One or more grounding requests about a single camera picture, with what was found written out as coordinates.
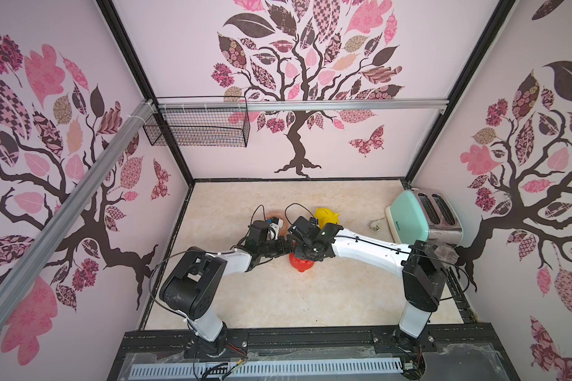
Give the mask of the red piggy bank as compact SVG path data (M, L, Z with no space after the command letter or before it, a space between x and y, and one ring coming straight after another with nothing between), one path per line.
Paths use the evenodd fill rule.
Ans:
M301 259L297 258L297 257L295 257L295 255L293 253L291 253L289 255L289 263L293 268L295 268L295 270L297 270L298 272L301 272L301 273L308 271L315 264L311 260L301 260Z

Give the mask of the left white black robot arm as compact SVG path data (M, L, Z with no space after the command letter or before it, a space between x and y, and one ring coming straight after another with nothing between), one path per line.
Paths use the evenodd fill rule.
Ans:
M155 303L182 318L189 330L214 352L225 345L227 326L211 309L222 279L252 271L292 251L279 235L284 221L271 217L249 225L248 233L226 252L192 246L176 254L180 260L161 284Z

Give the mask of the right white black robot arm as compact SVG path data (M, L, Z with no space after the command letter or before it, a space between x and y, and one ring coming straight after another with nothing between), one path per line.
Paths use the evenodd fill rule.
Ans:
M425 241L397 244L366 237L341 225L327 223L320 227L299 217L288 229L294 255L319 262L339 257L357 260L388 271L403 282L405 307L396 335L411 340L419 338L438 309L449 276L450 263L436 255Z

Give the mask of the yellow piggy bank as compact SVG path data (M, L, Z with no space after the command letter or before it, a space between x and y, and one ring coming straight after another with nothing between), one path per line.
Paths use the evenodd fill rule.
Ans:
M328 208L318 208L314 213L314 218L318 220L318 226L321 229L327 224L339 224L339 214Z

